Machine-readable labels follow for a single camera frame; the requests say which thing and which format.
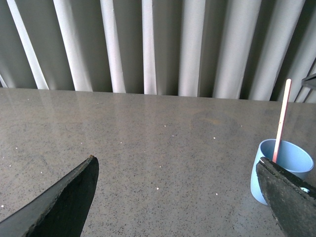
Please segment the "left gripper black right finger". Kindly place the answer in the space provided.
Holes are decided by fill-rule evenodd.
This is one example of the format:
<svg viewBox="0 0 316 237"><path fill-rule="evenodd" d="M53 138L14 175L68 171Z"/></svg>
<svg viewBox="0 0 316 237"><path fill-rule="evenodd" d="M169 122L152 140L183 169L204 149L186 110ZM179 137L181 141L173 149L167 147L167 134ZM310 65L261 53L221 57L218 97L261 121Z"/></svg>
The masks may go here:
<svg viewBox="0 0 316 237"><path fill-rule="evenodd" d="M266 157L256 164L264 200L286 237L316 235L316 188Z"/></svg>

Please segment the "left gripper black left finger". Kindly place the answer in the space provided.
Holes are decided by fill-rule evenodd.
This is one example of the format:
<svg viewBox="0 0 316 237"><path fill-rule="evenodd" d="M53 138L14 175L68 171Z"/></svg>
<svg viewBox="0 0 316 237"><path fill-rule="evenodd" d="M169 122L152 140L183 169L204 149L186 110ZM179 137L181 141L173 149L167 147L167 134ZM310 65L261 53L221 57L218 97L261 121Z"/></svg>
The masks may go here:
<svg viewBox="0 0 316 237"><path fill-rule="evenodd" d="M90 156L0 223L2 237L79 237L91 207L99 162Z"/></svg>

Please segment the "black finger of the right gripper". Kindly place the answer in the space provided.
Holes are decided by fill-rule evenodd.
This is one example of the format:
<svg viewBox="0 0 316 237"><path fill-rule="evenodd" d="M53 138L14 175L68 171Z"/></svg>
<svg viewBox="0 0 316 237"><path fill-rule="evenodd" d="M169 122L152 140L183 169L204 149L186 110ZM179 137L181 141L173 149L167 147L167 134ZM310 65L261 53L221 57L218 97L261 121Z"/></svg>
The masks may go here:
<svg viewBox="0 0 316 237"><path fill-rule="evenodd" d="M316 74L312 74L301 81L302 87L316 88Z"/></svg>

